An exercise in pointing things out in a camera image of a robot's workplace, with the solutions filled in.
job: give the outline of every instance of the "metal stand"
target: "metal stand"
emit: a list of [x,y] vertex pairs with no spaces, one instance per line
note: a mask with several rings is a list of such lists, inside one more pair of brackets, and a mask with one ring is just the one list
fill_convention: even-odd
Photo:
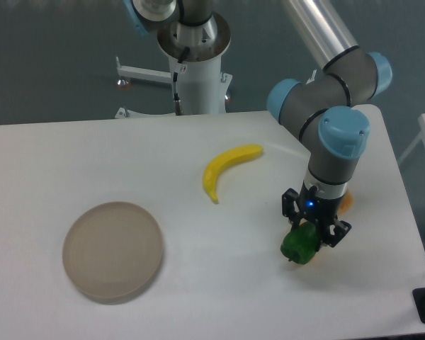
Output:
[[[131,79],[143,80],[143,81],[152,81],[158,84],[172,84],[171,75],[168,72],[155,71],[152,69],[140,69],[138,67],[123,66],[120,63],[118,57],[115,57],[116,60],[116,70],[118,76],[120,77],[117,81],[119,87],[128,87],[130,85]],[[181,68],[181,74],[186,71],[187,67]],[[233,79],[233,76],[228,73],[222,72],[220,78],[217,80],[219,84],[219,94],[218,94],[218,108],[220,113],[225,113],[225,102],[230,100],[230,93],[228,92],[228,87]],[[167,113],[164,115],[174,115],[174,113]],[[154,115],[147,115],[144,113],[137,113],[134,111],[127,110],[125,108],[120,108],[115,115],[115,118],[142,118],[142,117],[152,117]]]

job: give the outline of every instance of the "cable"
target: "cable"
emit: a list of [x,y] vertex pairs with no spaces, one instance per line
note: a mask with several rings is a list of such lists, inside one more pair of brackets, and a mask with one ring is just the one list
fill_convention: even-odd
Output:
[[191,49],[189,47],[184,48],[183,53],[181,53],[181,56],[178,59],[178,65],[176,65],[176,69],[173,72],[173,98],[174,98],[174,101],[180,100],[179,95],[178,95],[178,86],[176,84],[177,81],[178,81],[178,73],[181,71],[183,61],[186,60],[190,51],[191,51]]

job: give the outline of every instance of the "round dish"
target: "round dish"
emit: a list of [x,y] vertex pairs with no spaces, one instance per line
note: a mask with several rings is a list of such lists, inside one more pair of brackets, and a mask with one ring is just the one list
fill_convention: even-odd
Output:
[[138,205],[112,202],[85,212],[68,231],[63,266],[88,298],[124,303],[148,286],[163,254],[156,220]]

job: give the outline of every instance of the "aluminum tube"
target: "aluminum tube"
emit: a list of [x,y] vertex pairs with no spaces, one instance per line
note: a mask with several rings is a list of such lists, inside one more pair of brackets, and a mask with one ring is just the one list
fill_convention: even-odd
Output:
[[329,0],[282,0],[282,4],[322,69],[342,52],[357,46]]

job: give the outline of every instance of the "black bracket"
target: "black bracket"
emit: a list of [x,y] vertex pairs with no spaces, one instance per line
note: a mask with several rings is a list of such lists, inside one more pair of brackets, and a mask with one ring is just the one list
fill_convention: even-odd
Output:
[[317,190],[316,186],[309,190],[302,186],[301,194],[298,194],[289,188],[282,195],[282,214],[290,220],[291,230],[298,228],[302,219],[307,220],[317,228],[322,244],[335,247],[351,230],[351,225],[337,218],[341,198],[321,199],[316,196]]

